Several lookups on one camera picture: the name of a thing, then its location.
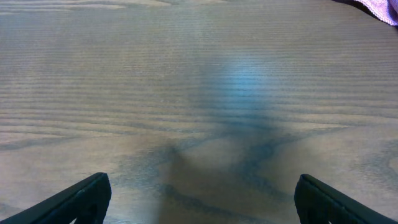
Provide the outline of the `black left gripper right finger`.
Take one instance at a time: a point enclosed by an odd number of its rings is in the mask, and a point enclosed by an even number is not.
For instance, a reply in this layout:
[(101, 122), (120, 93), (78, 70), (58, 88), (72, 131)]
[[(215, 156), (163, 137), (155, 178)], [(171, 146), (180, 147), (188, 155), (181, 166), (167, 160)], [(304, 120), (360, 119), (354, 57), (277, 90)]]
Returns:
[(302, 174), (294, 192), (301, 224), (397, 224), (308, 174)]

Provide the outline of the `purple microfiber cloth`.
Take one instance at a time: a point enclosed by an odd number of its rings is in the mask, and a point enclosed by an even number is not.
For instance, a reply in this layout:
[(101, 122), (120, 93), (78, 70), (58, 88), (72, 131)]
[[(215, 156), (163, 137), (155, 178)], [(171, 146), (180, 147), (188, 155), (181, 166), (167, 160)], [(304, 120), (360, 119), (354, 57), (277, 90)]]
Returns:
[(380, 21), (397, 26), (397, 0), (355, 0), (366, 6)]

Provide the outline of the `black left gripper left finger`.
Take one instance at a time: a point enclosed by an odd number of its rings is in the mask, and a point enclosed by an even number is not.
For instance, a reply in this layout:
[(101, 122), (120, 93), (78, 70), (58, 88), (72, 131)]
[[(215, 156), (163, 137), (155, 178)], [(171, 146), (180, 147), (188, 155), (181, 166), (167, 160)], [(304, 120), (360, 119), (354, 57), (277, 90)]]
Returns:
[(111, 186), (106, 173), (95, 173), (1, 224), (103, 224)]

